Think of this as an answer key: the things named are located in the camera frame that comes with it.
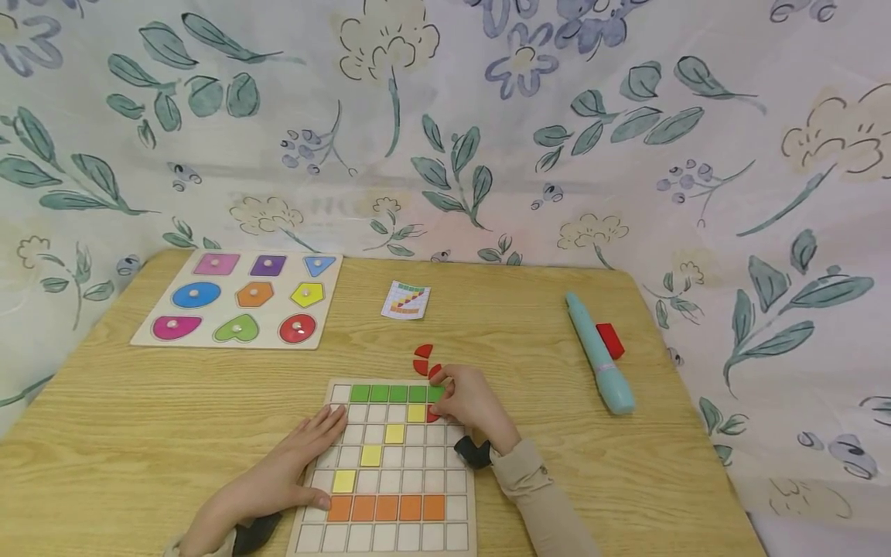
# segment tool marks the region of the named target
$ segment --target yellow square tile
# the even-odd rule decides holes
[[[408,405],[408,422],[424,423],[427,421],[427,407],[425,405]]]
[[[363,466],[380,466],[380,445],[366,445],[362,447]]]
[[[356,484],[355,470],[338,470],[334,472],[334,489],[332,493],[353,493]]]
[[[384,443],[387,445],[402,445],[404,442],[405,426],[401,423],[388,423]]]

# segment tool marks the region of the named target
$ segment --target hand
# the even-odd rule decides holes
[[[180,554],[204,555],[219,549],[239,522],[295,506],[328,510],[331,498],[297,481],[306,466],[334,443],[347,427],[347,409],[324,406],[306,418],[250,470],[223,486],[201,507],[180,543]]]
[[[453,416],[464,425],[482,431],[502,455],[512,451],[520,442],[519,431],[489,387],[486,376],[468,365],[447,365],[430,377],[430,384],[441,385],[446,378],[451,381],[430,411]]]

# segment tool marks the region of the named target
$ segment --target purple square puzzle piece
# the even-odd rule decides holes
[[[241,256],[237,253],[209,252],[201,256],[193,274],[232,274]]]
[[[250,269],[251,276],[278,276],[284,267],[283,255],[261,255],[254,262],[254,268]]]

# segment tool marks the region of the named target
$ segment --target light blue marker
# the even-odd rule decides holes
[[[569,306],[569,317],[576,327],[578,339],[588,356],[588,362],[594,370],[594,381],[601,392],[603,401],[613,414],[630,414],[634,411],[634,395],[628,387],[628,381],[618,370],[607,346],[603,344],[601,335],[588,315],[588,309],[572,292],[567,292],[566,303]]]

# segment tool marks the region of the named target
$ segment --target beige sleeve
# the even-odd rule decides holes
[[[495,477],[517,505],[538,557],[599,557],[600,551],[566,494],[528,439],[506,456],[490,452]]]
[[[179,536],[174,539],[167,548],[164,550],[163,557],[180,557],[179,556],[179,543],[183,541],[183,537]],[[203,557],[232,557],[232,551],[235,547],[235,530],[233,529],[229,532],[229,535],[225,537],[225,541],[223,545],[220,546],[219,549],[214,551],[213,553],[208,553]]]

